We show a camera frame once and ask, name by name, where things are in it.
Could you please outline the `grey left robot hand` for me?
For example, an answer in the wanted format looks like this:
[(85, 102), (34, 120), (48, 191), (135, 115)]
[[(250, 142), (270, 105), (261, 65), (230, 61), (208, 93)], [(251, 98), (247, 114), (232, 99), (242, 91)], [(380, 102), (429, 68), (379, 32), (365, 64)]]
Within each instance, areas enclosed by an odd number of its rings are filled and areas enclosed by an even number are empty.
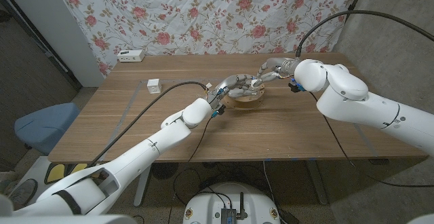
[(251, 87), (251, 82), (255, 78), (247, 74), (229, 76), (208, 92), (206, 100), (211, 108), (215, 109), (225, 96), (230, 98), (256, 96), (259, 93), (259, 87)]

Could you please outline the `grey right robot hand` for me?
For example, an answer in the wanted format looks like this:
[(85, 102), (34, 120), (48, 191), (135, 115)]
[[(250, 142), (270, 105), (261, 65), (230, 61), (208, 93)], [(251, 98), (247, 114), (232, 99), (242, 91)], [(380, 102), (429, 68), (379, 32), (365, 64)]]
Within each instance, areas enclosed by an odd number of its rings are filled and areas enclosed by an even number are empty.
[(301, 60), (298, 58), (269, 58), (260, 66), (256, 78), (251, 82), (251, 87), (257, 88), (275, 79), (294, 76), (295, 69), (300, 63)]

